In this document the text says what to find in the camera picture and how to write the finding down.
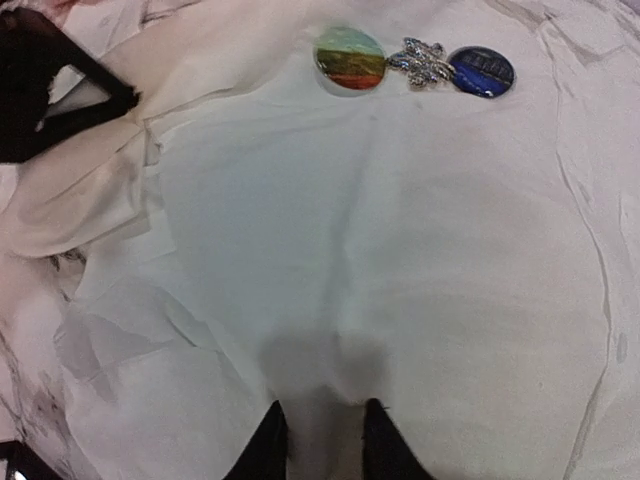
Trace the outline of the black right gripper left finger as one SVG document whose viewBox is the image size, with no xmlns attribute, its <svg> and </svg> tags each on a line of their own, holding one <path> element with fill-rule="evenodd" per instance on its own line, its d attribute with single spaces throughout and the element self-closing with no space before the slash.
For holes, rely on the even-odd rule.
<svg viewBox="0 0 640 480">
<path fill-rule="evenodd" d="M 288 425 L 280 402 L 274 401 L 227 480 L 286 480 L 287 459 Z"/>
</svg>

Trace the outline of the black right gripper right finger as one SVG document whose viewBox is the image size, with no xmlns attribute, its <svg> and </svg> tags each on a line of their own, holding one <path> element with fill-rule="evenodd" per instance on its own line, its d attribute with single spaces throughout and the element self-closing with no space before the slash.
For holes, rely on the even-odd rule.
<svg viewBox="0 0 640 480">
<path fill-rule="evenodd" d="M 365 405 L 362 478 L 435 480 L 415 457 L 381 401 L 375 398 L 369 399 Z"/>
</svg>

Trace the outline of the white button shirt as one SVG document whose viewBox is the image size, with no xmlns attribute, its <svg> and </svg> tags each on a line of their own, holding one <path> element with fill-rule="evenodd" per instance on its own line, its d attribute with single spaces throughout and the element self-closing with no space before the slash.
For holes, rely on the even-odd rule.
<svg viewBox="0 0 640 480">
<path fill-rule="evenodd" d="M 1 436 L 70 479 L 294 479 L 382 401 L 440 479 L 639 475 L 639 13 L 623 1 L 78 1 L 128 116 L 1 171 Z M 369 92 L 331 26 L 513 65 Z"/>
</svg>

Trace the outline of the blue round brooch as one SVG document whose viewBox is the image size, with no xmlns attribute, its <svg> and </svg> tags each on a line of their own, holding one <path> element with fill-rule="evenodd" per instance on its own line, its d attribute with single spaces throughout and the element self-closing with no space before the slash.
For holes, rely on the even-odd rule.
<svg viewBox="0 0 640 480">
<path fill-rule="evenodd" d="M 515 83 L 516 72 L 509 60 L 495 50 L 467 46 L 448 58 L 454 74 L 451 83 L 460 91 L 486 99 L 507 93 Z"/>
</svg>

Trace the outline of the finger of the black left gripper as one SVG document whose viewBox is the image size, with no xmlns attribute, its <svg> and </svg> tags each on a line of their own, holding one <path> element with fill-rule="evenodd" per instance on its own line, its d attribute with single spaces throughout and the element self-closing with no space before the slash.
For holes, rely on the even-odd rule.
<svg viewBox="0 0 640 480">
<path fill-rule="evenodd" d="M 50 87 L 64 67 L 107 95 L 101 103 L 49 115 Z M 85 130 L 126 115 L 140 93 L 76 44 L 43 13 L 1 12 L 1 162 L 23 164 Z"/>
</svg>

